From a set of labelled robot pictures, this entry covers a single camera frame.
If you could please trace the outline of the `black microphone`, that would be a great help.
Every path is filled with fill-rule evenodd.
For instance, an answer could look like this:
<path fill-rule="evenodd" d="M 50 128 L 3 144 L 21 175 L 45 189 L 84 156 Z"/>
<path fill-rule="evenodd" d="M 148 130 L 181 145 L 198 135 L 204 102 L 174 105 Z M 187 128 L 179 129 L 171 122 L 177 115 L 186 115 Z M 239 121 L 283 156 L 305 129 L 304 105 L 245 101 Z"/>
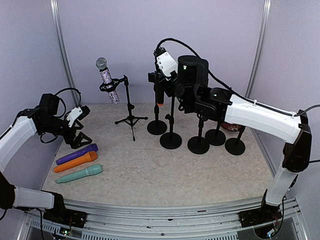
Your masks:
<path fill-rule="evenodd" d="M 164 105 L 164 89 L 160 84 L 160 76 L 157 75 L 155 78 L 155 95 L 156 95 L 156 103 L 158 106 L 163 106 Z"/>

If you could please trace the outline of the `purple microphone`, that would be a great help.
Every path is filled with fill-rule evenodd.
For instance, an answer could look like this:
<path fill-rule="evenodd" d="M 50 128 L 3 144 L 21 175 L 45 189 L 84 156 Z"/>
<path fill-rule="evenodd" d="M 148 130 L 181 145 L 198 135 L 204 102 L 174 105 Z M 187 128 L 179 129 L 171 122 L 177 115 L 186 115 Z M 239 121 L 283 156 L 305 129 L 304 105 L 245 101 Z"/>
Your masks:
<path fill-rule="evenodd" d="M 86 146 L 80 150 L 74 151 L 68 155 L 65 155 L 65 156 L 59 158 L 58 160 L 55 161 L 55 163 L 57 165 L 62 165 L 64 163 L 72 161 L 76 158 L 79 158 L 88 152 L 91 152 L 91 151 L 97 152 L 98 150 L 99 150 L 98 145 L 96 143 L 92 143 L 92 144 L 89 144 L 88 146 Z"/>

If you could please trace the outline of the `orange microphone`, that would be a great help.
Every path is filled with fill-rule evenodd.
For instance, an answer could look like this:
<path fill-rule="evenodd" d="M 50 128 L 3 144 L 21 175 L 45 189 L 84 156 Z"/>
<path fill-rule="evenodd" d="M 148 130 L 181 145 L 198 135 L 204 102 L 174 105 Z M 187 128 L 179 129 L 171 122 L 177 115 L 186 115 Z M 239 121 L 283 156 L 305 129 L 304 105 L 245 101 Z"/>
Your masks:
<path fill-rule="evenodd" d="M 93 162 L 98 158 L 98 155 L 95 151 L 89 151 L 86 154 L 84 154 L 83 156 L 77 157 L 73 160 L 70 160 L 66 163 L 63 163 L 61 165 L 56 166 L 53 169 L 54 173 L 60 173 L 66 170 L 69 170 L 71 168 L 77 167 L 79 165 L 85 164 L 85 163 L 89 163 L 89 162 Z"/>

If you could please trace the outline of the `teal microphone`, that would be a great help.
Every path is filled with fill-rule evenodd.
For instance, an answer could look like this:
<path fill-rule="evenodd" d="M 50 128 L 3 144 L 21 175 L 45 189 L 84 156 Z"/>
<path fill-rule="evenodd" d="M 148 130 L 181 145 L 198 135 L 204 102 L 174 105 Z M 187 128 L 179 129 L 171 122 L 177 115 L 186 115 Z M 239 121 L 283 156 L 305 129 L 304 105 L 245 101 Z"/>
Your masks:
<path fill-rule="evenodd" d="M 56 184 L 64 184 L 68 182 L 73 182 L 75 180 L 79 180 L 82 178 L 86 178 L 89 176 L 95 176 L 103 172 L 103 168 L 100 164 L 91 165 L 85 169 L 61 176 L 60 178 L 55 180 Z"/>

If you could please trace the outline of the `tall round stand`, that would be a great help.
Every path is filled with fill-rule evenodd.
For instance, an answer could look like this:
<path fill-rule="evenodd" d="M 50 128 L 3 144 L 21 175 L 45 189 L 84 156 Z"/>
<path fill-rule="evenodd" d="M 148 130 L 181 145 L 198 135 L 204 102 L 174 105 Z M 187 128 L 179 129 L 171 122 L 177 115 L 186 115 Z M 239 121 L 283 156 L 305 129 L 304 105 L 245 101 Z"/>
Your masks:
<path fill-rule="evenodd" d="M 150 72 L 148 73 L 148 81 L 150 83 L 153 83 L 153 91 L 154 91 L 154 97 L 155 97 L 155 104 L 153 108 L 154 112 L 154 120 L 150 121 L 147 125 L 147 131 L 152 135 L 162 135 L 167 131 L 167 125 L 164 121 L 159 119 L 160 114 L 160 106 L 157 105 L 156 101 L 156 72 Z"/>

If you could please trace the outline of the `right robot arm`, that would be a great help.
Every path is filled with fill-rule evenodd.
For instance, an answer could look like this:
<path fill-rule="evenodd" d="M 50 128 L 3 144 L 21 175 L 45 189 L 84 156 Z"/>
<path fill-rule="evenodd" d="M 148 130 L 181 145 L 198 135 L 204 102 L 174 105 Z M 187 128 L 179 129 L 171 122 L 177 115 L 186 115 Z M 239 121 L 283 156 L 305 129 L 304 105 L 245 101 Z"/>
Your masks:
<path fill-rule="evenodd" d="M 241 211 L 242 227 L 268 223 L 284 216 L 280 207 L 287 191 L 310 163 L 312 133 L 305 111 L 284 111 L 245 98 L 230 88 L 208 87 L 208 61 L 195 55 L 174 59 L 167 51 L 155 55 L 160 84 L 174 94 L 179 110 L 217 122 L 252 128 L 284 141 L 283 162 L 258 208 Z"/>

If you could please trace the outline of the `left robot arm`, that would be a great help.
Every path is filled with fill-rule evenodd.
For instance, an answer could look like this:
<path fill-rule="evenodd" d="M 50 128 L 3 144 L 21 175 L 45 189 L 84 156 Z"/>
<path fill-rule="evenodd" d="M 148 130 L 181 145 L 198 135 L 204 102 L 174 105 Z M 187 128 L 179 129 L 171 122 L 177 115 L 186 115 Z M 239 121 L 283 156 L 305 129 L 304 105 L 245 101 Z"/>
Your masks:
<path fill-rule="evenodd" d="M 91 138 L 81 132 L 83 125 L 80 123 L 90 113 L 90 109 L 86 105 L 78 106 L 67 117 L 58 116 L 61 101 L 56 94 L 44 93 L 39 105 L 24 109 L 16 115 L 13 124 L 0 137 L 2 173 L 16 152 L 34 135 L 49 133 L 55 137 L 62 136 L 72 149 L 92 142 Z M 0 208 L 4 211 L 43 209 L 43 219 L 76 228 L 83 228 L 87 219 L 87 213 L 66 208 L 61 194 L 13 185 L 3 174 L 0 176 Z"/>

